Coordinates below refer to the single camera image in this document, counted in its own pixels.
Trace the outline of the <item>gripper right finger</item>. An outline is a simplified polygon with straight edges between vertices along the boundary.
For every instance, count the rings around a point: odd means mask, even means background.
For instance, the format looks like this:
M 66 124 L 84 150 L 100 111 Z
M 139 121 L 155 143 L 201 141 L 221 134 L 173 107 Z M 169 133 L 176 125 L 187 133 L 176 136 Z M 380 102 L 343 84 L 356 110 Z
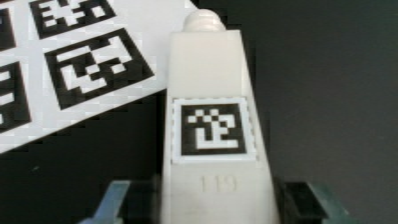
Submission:
M 356 218 L 324 184 L 277 183 L 281 224 L 356 224 Z

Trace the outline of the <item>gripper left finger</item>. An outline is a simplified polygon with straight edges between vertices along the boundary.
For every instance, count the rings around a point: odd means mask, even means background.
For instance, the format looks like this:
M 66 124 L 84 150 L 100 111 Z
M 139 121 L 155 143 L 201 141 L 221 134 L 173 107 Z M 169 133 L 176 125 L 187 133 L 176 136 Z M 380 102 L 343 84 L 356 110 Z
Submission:
M 157 178 L 110 182 L 96 212 L 82 224 L 160 224 Z

